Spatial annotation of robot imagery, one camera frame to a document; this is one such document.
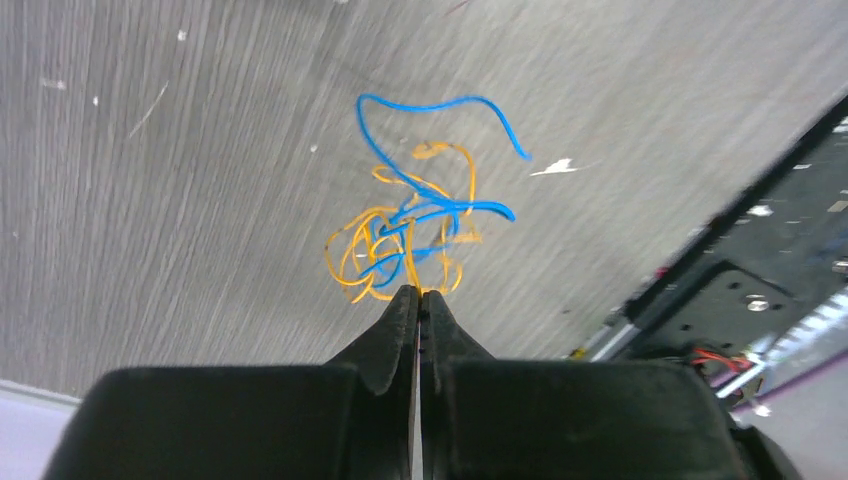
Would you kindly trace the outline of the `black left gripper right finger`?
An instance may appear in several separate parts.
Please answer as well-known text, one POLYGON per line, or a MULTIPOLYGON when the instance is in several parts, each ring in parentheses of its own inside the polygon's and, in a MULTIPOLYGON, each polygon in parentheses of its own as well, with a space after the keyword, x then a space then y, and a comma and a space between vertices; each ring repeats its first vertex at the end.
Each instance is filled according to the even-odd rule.
POLYGON ((748 479, 728 414, 662 361, 493 358, 428 293, 422 333, 428 479, 748 479))

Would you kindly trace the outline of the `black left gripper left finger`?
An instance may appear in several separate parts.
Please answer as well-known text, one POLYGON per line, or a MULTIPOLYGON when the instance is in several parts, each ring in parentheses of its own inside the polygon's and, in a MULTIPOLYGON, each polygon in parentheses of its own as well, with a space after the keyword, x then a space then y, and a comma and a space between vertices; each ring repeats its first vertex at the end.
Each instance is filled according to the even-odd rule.
POLYGON ((136 367, 104 375, 49 479, 407 479, 416 316, 400 288, 321 365, 136 367))

